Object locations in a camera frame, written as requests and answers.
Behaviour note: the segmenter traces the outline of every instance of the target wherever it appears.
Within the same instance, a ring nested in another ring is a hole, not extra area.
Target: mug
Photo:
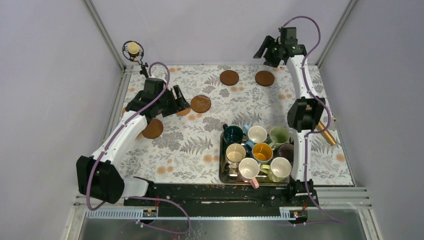
[[[276,157],[270,165],[262,164],[260,171],[268,174],[268,178],[271,181],[278,183],[290,176],[292,165],[286,158]]]
[[[241,180],[249,182],[254,189],[259,188],[258,180],[256,180],[259,170],[259,163],[253,158],[247,157],[238,164],[238,176]]]
[[[289,139],[289,131],[282,126],[276,126],[269,132],[268,145],[272,148],[272,150],[275,150],[281,145],[288,143]]]
[[[261,126],[250,127],[248,125],[244,125],[243,132],[247,136],[247,142],[244,146],[248,152],[252,150],[255,144],[263,143],[268,138],[267,130]]]
[[[246,157],[246,149],[239,143],[233,143],[225,150],[225,159],[230,168],[236,168],[237,164]]]
[[[295,146],[290,143],[281,145],[278,150],[278,155],[282,158],[287,159],[290,163],[293,164],[293,159],[295,156]]]
[[[225,144],[231,145],[231,144],[241,144],[243,141],[243,130],[238,126],[228,126],[227,124],[224,124],[222,126],[224,129],[224,142]]]
[[[274,153],[268,144],[260,142],[253,146],[251,155],[258,163],[267,164],[273,159]]]

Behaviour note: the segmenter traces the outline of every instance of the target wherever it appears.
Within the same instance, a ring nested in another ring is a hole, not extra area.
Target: green mug
[[[268,145],[272,150],[276,150],[281,147],[281,145],[288,143],[289,139],[289,131],[282,126],[276,126],[269,132]]]
[[[292,165],[286,158],[276,157],[269,165],[261,164],[259,170],[266,173],[271,181],[279,183],[290,176]]]

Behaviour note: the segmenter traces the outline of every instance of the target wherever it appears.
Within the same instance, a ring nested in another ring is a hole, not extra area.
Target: gray wall
[[[0,239],[57,240],[120,69],[80,0],[0,1]]]
[[[253,59],[266,35],[277,37],[287,20],[307,15],[321,26],[316,63],[349,0],[92,0],[117,49],[128,40],[144,47],[149,63],[262,64]],[[291,26],[311,49],[315,26],[299,19]]]
[[[424,2],[359,1],[321,74],[384,239],[424,234]]]

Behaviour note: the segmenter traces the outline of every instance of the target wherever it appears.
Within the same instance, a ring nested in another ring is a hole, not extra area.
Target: brown coaster
[[[185,116],[185,115],[189,114],[191,110],[192,110],[191,108],[187,108],[185,110],[182,110],[182,111],[177,112],[176,114],[178,116]]]
[[[211,100],[205,95],[198,95],[191,100],[191,109],[198,114],[206,113],[211,108]]]
[[[164,131],[164,125],[156,118],[153,118],[147,127],[141,131],[143,136],[147,139],[155,139],[159,137]]]
[[[274,80],[276,79],[274,75],[269,71],[260,71],[256,73],[256,76],[254,76],[254,79],[256,80],[256,83],[268,87],[271,86],[274,83]]]
[[[233,86],[239,81],[239,74],[233,70],[226,70],[221,72],[219,80],[224,85]]]

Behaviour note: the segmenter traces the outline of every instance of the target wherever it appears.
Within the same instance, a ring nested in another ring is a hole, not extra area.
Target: floral tablecloth
[[[186,116],[157,116],[163,133],[156,139],[140,134],[129,147],[119,171],[126,177],[138,176],[157,183],[221,184],[218,177],[219,148],[222,125],[260,125],[268,131],[275,126],[288,128],[287,112],[295,101],[294,86],[285,66],[265,65],[170,65],[170,84],[179,85],[190,103],[197,95],[206,95],[212,107],[206,113],[193,110]],[[238,73],[234,86],[220,82],[225,70]],[[259,71],[275,76],[273,85],[264,87],[255,82]],[[144,87],[145,77],[139,66],[126,72],[131,78],[125,96],[125,107]],[[316,66],[309,71],[320,97],[325,97],[323,82]],[[152,74],[164,77],[163,67],[153,67]],[[327,123],[327,114],[322,118]],[[320,135],[314,135],[311,146],[311,171],[315,185],[352,185],[346,158],[339,144],[339,135],[332,124],[330,132],[338,144],[330,146]]]

